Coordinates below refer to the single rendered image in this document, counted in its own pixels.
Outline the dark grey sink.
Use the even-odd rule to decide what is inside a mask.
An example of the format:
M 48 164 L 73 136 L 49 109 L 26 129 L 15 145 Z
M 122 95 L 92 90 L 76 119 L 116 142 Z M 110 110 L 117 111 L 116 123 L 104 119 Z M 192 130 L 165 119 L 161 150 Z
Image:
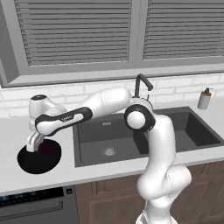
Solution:
M 156 113 L 171 118 L 177 152 L 224 145 L 224 139 L 191 108 L 163 108 Z M 73 147 L 77 167 L 145 158 L 149 155 L 147 134 L 129 129 L 122 113 L 74 126 Z

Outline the brown wooden cupboard door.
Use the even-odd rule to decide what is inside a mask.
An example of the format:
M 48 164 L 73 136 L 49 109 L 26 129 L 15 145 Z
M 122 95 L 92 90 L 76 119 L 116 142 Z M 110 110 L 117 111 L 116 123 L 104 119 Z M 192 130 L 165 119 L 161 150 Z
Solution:
M 224 161 L 188 166 L 192 183 L 172 204 L 178 224 L 224 224 Z
M 75 186 L 80 224 L 136 224 L 144 209 L 137 192 L 139 175 Z

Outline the black bowl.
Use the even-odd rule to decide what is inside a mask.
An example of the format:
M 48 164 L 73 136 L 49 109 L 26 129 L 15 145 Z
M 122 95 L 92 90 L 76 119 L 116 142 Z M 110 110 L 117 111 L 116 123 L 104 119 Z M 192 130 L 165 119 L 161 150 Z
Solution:
M 22 170 L 30 174 L 49 172 L 60 161 L 61 147 L 51 139 L 45 139 L 37 151 L 29 152 L 24 146 L 17 154 L 17 162 Z

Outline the black tap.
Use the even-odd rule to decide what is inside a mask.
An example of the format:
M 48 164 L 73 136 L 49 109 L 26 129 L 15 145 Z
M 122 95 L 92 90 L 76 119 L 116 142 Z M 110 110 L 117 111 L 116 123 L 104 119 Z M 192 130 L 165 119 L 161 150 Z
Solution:
M 148 79 L 142 73 L 140 73 L 136 77 L 135 94 L 134 94 L 135 98 L 139 98 L 140 81 L 142 81 L 145 84 L 145 86 L 148 88 L 148 91 L 151 91 L 153 89 L 153 85 L 148 81 Z

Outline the grey window blind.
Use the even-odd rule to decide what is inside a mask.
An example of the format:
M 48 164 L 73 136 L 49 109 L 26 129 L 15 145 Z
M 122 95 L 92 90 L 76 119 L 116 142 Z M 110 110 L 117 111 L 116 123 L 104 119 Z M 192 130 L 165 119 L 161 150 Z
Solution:
M 224 0 L 148 0 L 145 60 L 223 56 Z
M 29 66 L 129 59 L 131 0 L 14 0 Z

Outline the grey soap dispenser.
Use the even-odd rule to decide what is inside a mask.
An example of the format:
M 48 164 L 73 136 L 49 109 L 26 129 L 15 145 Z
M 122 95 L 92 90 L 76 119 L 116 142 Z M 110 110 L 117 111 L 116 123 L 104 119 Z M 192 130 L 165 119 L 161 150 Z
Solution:
M 212 97 L 211 88 L 207 87 L 204 91 L 201 92 L 198 102 L 198 109 L 206 110 L 210 99 Z

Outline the dark grey dishwasher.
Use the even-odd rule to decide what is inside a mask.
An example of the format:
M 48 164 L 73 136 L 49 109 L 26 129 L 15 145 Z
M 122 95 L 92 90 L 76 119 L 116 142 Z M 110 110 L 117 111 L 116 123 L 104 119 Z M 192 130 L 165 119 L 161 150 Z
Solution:
M 0 224 L 80 224 L 74 186 L 0 196 Z

